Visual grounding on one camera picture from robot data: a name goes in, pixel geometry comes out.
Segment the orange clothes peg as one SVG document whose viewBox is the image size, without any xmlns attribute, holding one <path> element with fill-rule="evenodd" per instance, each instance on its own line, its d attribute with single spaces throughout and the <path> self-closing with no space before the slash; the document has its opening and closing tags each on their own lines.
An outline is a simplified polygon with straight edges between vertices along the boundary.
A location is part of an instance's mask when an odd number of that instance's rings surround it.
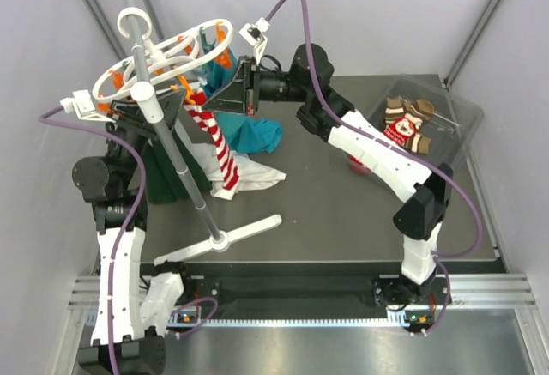
<svg viewBox="0 0 549 375">
<path fill-rule="evenodd" d="M 183 91 L 185 104 L 202 106 L 208 100 L 200 82 L 176 83 L 172 84 L 170 89 L 172 91 Z"/>
</svg>

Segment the white round clip hanger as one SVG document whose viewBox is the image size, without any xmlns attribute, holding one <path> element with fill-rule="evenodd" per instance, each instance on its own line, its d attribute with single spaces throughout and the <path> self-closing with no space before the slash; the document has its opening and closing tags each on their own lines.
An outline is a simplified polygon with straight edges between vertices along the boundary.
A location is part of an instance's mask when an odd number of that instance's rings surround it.
<svg viewBox="0 0 549 375">
<path fill-rule="evenodd" d="M 146 23 L 146 31 L 142 38 L 145 45 L 145 64 L 148 67 L 148 73 L 152 76 L 151 83 L 153 85 L 181 76 L 213 61 L 228 50 L 234 37 L 234 27 L 229 20 L 213 19 L 165 39 L 158 44 L 153 44 L 150 39 L 152 33 L 150 16 L 137 7 L 126 7 L 119 12 L 117 18 L 118 32 L 125 38 L 129 38 L 129 32 L 123 22 L 126 17 L 131 15 L 143 19 Z M 198 54 L 202 48 L 200 32 L 211 27 L 220 27 L 225 32 L 225 38 L 214 49 L 200 56 Z M 123 86 L 117 89 L 115 93 L 106 95 L 101 91 L 103 84 L 112 76 L 113 72 L 120 70 L 123 71 Z M 132 56 L 117 62 L 108 68 L 95 82 L 92 88 L 92 96 L 98 102 L 103 103 L 110 103 L 129 96 L 130 88 L 137 82 L 137 77 L 131 74 L 134 71 L 136 71 L 136 67 Z"/>
</svg>

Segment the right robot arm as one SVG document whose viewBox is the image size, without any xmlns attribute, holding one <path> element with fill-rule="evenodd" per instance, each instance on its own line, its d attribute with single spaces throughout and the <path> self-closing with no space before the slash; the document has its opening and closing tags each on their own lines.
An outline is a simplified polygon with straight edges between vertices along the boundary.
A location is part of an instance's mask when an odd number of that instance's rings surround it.
<svg viewBox="0 0 549 375">
<path fill-rule="evenodd" d="M 393 217 L 403 236 L 399 279 L 377 292 L 383 305 L 411 305 L 426 298 L 438 270 L 438 235 L 449 206 L 453 171 L 417 157 L 422 148 L 417 124 L 431 117 L 424 101 L 389 100 L 392 118 L 385 131 L 371 124 L 331 86 L 334 66 L 316 44 L 300 45 L 287 71 L 264 70 L 240 57 L 230 80 L 206 101 L 209 111 L 252 115 L 260 102 L 298 102 L 296 116 L 312 135 L 366 166 L 402 206 Z"/>
</svg>

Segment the teal blue cloth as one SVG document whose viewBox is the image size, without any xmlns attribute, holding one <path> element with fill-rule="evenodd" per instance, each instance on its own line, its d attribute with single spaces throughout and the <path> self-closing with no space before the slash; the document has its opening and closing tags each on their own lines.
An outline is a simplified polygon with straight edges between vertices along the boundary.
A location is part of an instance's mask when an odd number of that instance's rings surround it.
<svg viewBox="0 0 549 375">
<path fill-rule="evenodd" d="M 209 98 L 227 84 L 236 70 L 237 58 L 228 52 L 232 67 L 227 69 L 215 61 L 210 62 L 211 72 L 207 83 L 202 87 Z M 283 129 L 279 122 L 265 118 L 250 118 L 244 115 L 216 112 L 215 118 L 221 127 L 231 150 L 239 154 L 272 153 L 279 146 Z"/>
</svg>

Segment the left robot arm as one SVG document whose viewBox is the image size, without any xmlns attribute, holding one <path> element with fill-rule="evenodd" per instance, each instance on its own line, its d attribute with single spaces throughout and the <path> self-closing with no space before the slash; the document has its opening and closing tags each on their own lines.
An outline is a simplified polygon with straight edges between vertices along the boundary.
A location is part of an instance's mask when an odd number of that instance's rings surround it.
<svg viewBox="0 0 549 375">
<path fill-rule="evenodd" d="M 100 290 L 90 345 L 78 353 L 88 374 L 161 374 L 166 367 L 166 327 L 176 303 L 189 301 L 195 284 L 181 263 L 154 268 L 142 289 L 142 247 L 146 238 L 146 185 L 131 188 L 134 175 L 146 178 L 143 154 L 149 135 L 127 125 L 122 115 L 101 107 L 88 90 L 63 103 L 81 120 L 105 123 L 101 156 L 82 158 L 72 179 L 92 206 L 100 247 Z"/>
</svg>

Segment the red white striped sock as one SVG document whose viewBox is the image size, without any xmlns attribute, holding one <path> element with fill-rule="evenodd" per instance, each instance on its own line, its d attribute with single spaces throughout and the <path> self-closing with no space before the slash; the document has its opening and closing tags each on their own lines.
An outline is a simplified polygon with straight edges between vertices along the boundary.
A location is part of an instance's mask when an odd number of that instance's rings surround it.
<svg viewBox="0 0 549 375">
<path fill-rule="evenodd" d="M 207 132 L 214 144 L 215 158 L 222 176 L 222 195 L 229 198 L 236 192 L 240 181 L 238 164 L 232 156 L 226 138 L 220 128 L 214 114 L 205 111 L 202 106 L 184 103 L 184 109 L 196 122 L 202 131 Z"/>
</svg>

